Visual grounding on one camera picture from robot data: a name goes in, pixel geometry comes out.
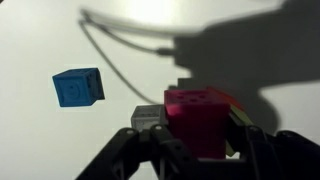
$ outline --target white surface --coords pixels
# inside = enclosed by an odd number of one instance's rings
[[[202,28],[268,11],[279,3],[5,0],[0,4],[0,179],[74,179],[118,129],[130,126],[135,106],[146,104],[119,81],[85,38],[77,24],[81,7],[156,25]],[[189,76],[170,58],[128,49],[100,32],[90,31],[121,72],[158,102],[168,85],[175,84],[178,77]],[[154,47],[172,44],[169,40],[132,39]],[[80,67],[100,69],[106,100],[91,107],[60,108],[51,77]],[[294,129],[319,143],[319,90],[320,83],[297,84],[265,88],[262,95],[279,111],[281,129]],[[307,118],[314,122],[301,121]],[[149,168],[137,175],[143,179],[151,176]]]

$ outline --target gray cube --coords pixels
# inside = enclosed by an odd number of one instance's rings
[[[155,124],[168,124],[163,105],[136,107],[131,117],[132,128],[142,131],[143,129],[150,129]]]

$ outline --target blue block face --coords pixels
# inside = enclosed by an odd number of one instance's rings
[[[90,106],[104,99],[97,68],[71,69],[53,76],[61,107]]]

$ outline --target cube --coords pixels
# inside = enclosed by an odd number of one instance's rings
[[[167,125],[163,105],[137,106],[131,117],[131,124],[138,131],[150,129],[155,124]]]
[[[226,120],[230,105],[205,91],[165,91],[169,130],[198,158],[225,158]]]
[[[61,107],[91,106],[104,99],[98,68],[70,69],[52,78]]]

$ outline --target pink cube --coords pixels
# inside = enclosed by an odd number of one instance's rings
[[[225,158],[226,120],[230,105],[206,90],[165,91],[169,129],[198,158]]]

